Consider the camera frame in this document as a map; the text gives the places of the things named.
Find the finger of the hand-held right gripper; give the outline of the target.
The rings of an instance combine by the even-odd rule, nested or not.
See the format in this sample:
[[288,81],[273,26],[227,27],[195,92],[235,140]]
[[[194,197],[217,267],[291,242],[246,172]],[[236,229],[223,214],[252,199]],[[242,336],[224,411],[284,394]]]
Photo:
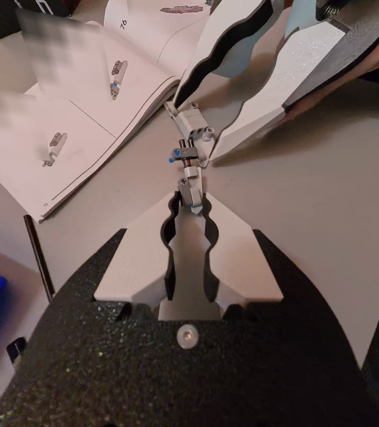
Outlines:
[[302,86],[345,32],[328,21],[334,1],[295,0],[288,15],[283,45],[263,87],[246,100],[235,120],[221,133],[211,152],[214,161],[249,137],[269,130],[281,120],[288,98]]
[[274,24],[274,1],[221,1],[200,35],[173,98],[178,109],[204,78],[216,74],[235,78],[248,68],[257,41]]

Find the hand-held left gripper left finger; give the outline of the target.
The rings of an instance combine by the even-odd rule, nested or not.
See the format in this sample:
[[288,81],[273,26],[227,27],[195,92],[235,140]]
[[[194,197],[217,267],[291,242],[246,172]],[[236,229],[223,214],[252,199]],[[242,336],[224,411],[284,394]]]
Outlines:
[[158,306],[172,300],[176,285],[174,254],[180,193],[169,193],[126,228],[94,293],[97,301]]

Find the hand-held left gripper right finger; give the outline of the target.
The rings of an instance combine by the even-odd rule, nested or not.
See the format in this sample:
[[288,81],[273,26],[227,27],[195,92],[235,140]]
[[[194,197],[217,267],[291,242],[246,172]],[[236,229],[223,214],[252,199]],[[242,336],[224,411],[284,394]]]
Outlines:
[[203,267],[207,300],[221,309],[282,301],[255,230],[209,193],[203,195],[203,217],[209,243]]

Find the small grey toy brick assembly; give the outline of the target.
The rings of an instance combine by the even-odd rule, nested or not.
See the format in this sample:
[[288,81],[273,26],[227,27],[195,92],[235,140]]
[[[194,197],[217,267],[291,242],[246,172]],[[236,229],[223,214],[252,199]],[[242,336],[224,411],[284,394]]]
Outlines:
[[177,189],[181,193],[181,206],[190,208],[192,213],[199,216],[203,209],[203,187],[201,167],[193,162],[199,161],[199,154],[190,136],[187,140],[180,139],[179,147],[172,150],[169,163],[181,162],[183,176],[177,182]]

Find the grey desk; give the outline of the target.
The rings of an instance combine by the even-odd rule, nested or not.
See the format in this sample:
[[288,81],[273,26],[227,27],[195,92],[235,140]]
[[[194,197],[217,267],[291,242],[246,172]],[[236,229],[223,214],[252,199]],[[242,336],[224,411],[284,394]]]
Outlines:
[[[53,284],[177,179],[179,133],[164,108],[37,226]],[[317,286],[361,366],[379,320],[379,85],[356,80],[206,171],[207,188],[260,229]],[[5,346],[30,336],[48,300],[23,215],[0,184],[0,396],[14,373]]]

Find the person's right hand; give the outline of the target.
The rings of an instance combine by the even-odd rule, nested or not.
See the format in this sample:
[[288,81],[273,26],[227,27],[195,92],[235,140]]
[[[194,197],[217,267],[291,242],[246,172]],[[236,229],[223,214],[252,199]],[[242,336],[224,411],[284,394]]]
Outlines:
[[368,54],[361,62],[359,62],[354,68],[345,73],[343,76],[337,78],[336,80],[328,83],[322,88],[316,89],[316,91],[305,96],[303,99],[299,100],[290,111],[274,124],[273,128],[276,129],[281,125],[293,120],[295,117],[301,115],[305,111],[312,109],[317,105],[322,99],[327,95],[337,90],[339,87],[344,84],[355,80],[358,77],[361,77],[363,74],[372,72],[379,68],[379,44]]

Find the thin black rod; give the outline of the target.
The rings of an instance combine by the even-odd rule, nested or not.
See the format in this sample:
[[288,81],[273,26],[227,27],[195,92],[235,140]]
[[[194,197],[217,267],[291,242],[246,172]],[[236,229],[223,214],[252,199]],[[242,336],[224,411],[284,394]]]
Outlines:
[[38,237],[38,233],[32,217],[26,214],[23,216],[23,218],[24,218],[26,230],[31,242],[34,257],[36,259],[39,274],[43,282],[43,286],[47,295],[48,302],[50,303],[53,300],[53,297],[56,292],[51,279],[51,275],[48,270],[48,265],[45,260],[45,256],[44,256],[43,249]]

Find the open white instruction booklet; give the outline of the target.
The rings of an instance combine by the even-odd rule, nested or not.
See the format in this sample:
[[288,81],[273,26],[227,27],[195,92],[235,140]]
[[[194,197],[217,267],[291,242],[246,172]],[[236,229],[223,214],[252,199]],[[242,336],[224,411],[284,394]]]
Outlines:
[[213,1],[101,1],[100,19],[18,9],[0,39],[0,184],[38,222],[173,95]]

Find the small black clip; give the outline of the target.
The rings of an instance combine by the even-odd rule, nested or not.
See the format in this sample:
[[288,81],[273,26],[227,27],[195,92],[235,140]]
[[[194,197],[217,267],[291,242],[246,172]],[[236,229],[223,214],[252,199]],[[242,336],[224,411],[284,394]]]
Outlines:
[[16,364],[17,361],[21,358],[21,354],[25,350],[26,345],[26,338],[18,337],[6,346],[6,352],[12,365]]

